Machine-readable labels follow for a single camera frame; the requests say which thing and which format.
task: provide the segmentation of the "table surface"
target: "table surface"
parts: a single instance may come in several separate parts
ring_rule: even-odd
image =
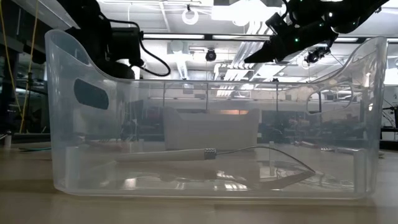
[[[43,147],[43,144],[24,147]],[[167,200],[77,197],[54,189],[48,151],[0,152],[0,223],[393,223],[398,153],[379,160],[376,193],[344,200]]]

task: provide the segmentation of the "transparent container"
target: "transparent container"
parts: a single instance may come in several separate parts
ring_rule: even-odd
[[[53,179],[74,195],[360,198],[374,191],[387,40],[311,83],[120,80],[45,36]]]

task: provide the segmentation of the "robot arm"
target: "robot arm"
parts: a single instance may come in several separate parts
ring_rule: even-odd
[[[96,0],[57,0],[79,26],[66,30],[86,49],[102,71],[116,78],[134,78],[134,72],[117,60],[128,58],[142,66],[139,27],[112,28]]]
[[[274,14],[266,22],[274,35],[245,62],[281,61],[323,41],[331,47],[338,34],[354,31],[386,2],[388,0],[290,0],[286,5],[290,24],[284,21],[286,14],[282,17]]]

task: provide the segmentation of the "ceiling pipe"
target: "ceiling pipe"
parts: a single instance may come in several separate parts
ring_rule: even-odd
[[[257,23],[261,28],[256,33],[253,33],[253,35],[262,35],[265,33],[267,30],[267,24],[265,22],[258,22]],[[248,42],[246,44],[246,49],[239,59],[239,66],[247,66],[249,68],[250,64],[245,64],[244,59],[247,58],[248,56],[252,55],[254,52],[258,51],[261,48],[262,43],[260,42]]]
[[[246,34],[249,35],[256,35],[260,30],[262,31],[264,26],[262,26],[262,22],[259,21],[250,21],[249,22],[249,29]],[[248,56],[248,52],[250,52],[250,48],[252,47],[252,42],[242,42],[239,46],[238,52],[235,55],[229,69],[226,72],[225,81],[240,81],[248,72],[248,66],[243,62],[243,60]],[[222,85],[220,86],[221,89],[217,92],[218,96],[230,96],[231,93],[234,91],[234,86],[230,85]]]
[[[188,69],[184,60],[177,60],[177,68],[181,79],[188,80]]]
[[[259,34],[260,34],[260,35],[264,35],[264,34],[267,32],[267,30],[270,30],[270,28],[267,26],[266,22],[264,21],[264,22],[262,22],[262,27],[261,27],[261,29],[260,29],[260,31],[259,31]],[[254,53],[257,52],[258,50],[260,50],[260,48],[262,48],[262,45],[263,45],[263,44],[264,44],[263,42],[255,42],[255,43],[253,44],[253,48],[251,48],[251,51],[250,51],[250,53],[247,55],[247,57],[250,56],[250,55],[252,55],[252,54],[254,54]],[[250,63],[250,64],[249,64],[249,68],[252,68],[254,65],[255,65],[255,63]]]
[[[167,32],[171,32],[169,20],[167,19],[166,13],[165,13],[165,11],[164,11],[164,4],[163,4],[163,2],[160,2],[160,3],[159,3],[159,7],[160,7],[160,10],[162,11],[163,20],[164,20],[164,23],[166,24]]]
[[[217,78],[218,78],[218,76],[220,75],[220,67],[221,67],[221,64],[220,63],[217,63],[215,66],[214,66],[214,80],[217,80]]]
[[[155,0],[98,0],[98,2],[104,3],[104,4],[158,4],[160,2],[162,3],[167,3],[170,5],[186,5],[186,4],[191,4],[191,5],[202,5],[201,1],[168,1],[168,0],[160,0],[160,1],[155,1]]]

